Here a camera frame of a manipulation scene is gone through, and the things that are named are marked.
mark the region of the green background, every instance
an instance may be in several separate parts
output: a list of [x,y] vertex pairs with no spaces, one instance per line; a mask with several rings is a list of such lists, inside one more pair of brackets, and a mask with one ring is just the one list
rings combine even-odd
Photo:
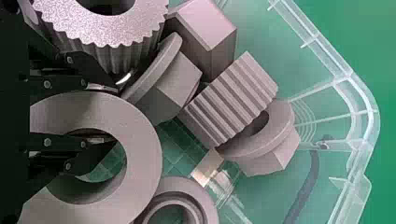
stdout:
[[361,223],[394,223],[396,203],[396,1],[296,0],[372,91],[381,133],[366,175],[373,184]]

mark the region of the clear plastic container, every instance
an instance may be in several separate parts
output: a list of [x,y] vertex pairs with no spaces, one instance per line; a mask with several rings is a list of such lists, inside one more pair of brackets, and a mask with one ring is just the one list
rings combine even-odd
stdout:
[[[171,7],[181,2],[171,0]],[[235,58],[248,50],[276,81],[277,98],[292,104],[302,139],[283,172],[246,177],[226,161],[213,173],[205,188],[220,223],[358,223],[371,190],[364,171],[380,128],[370,90],[292,0],[216,3],[238,27]],[[163,175],[191,177],[207,150],[177,119],[156,130]],[[117,147],[85,178],[107,178],[122,161]]]

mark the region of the sintered metal part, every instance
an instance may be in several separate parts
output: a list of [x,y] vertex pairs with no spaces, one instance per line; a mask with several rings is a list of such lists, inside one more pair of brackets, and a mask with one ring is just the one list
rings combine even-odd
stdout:
[[33,8],[62,51],[85,51],[106,72],[126,74],[159,41],[169,0],[35,0]]
[[60,94],[31,106],[30,127],[38,133],[110,133],[125,149],[127,165],[100,183],[60,175],[25,204],[20,223],[131,223],[154,196],[162,172],[161,145],[133,105],[101,92]]
[[195,94],[202,72],[179,52],[136,107],[156,126],[173,119]]
[[167,176],[161,180],[153,200],[134,221],[134,224],[149,223],[155,212],[170,204],[181,205],[185,208],[183,223],[219,223],[218,210],[204,188],[185,177]]
[[193,200],[186,197],[186,195],[159,195],[154,197],[146,212],[139,216],[134,221],[134,224],[149,224],[151,218],[161,209],[167,209],[169,206],[181,206],[183,208],[183,223],[185,224],[203,224],[204,215],[199,208],[199,204],[195,204]]
[[268,175],[286,168],[300,144],[290,104],[273,101],[244,131],[218,148],[247,176]]
[[285,170],[295,150],[300,144],[300,136],[293,128],[286,139],[274,150],[250,161],[238,162],[246,176],[269,175]]
[[294,112],[285,101],[274,100],[265,110],[266,113],[251,123],[235,138],[218,147],[217,150],[227,161],[249,161],[258,158],[276,148],[294,128]]
[[234,59],[236,27],[212,0],[191,0],[169,10],[164,36],[178,32],[183,52],[204,73],[203,81],[218,77]]
[[179,53],[183,40],[177,33],[166,37],[160,44],[160,52],[146,72],[132,85],[126,86],[121,98],[136,104],[164,75],[166,69]]
[[247,127],[276,96],[277,85],[246,52],[177,116],[211,149]]

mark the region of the black mechanical arm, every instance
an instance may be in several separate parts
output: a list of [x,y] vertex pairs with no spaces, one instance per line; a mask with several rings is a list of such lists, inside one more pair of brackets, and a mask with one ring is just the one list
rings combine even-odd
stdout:
[[30,133],[30,105],[85,90],[88,83],[117,86],[92,56],[60,52],[27,25],[16,0],[0,0],[0,76],[0,224],[8,224],[16,223],[23,204],[56,176],[89,173],[116,144]]

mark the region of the grooved block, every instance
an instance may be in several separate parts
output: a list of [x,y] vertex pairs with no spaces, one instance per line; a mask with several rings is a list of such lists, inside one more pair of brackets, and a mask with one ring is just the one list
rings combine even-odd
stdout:
[[205,147],[218,147],[242,132],[272,102],[277,87],[269,79],[246,52],[178,117]]

